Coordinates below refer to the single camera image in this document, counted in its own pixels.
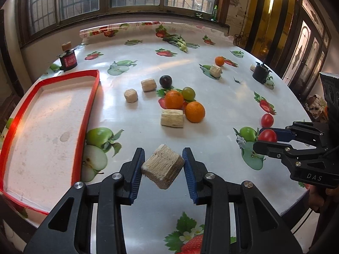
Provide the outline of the right human hand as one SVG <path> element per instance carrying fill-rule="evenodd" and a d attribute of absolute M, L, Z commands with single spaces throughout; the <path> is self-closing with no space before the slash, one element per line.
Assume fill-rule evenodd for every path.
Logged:
<path fill-rule="evenodd" d="M 331 190 L 307 184 L 305 187 L 308 190 L 309 208 L 316 213 L 320 213 L 325 207 L 326 198 L 329 196 Z"/>

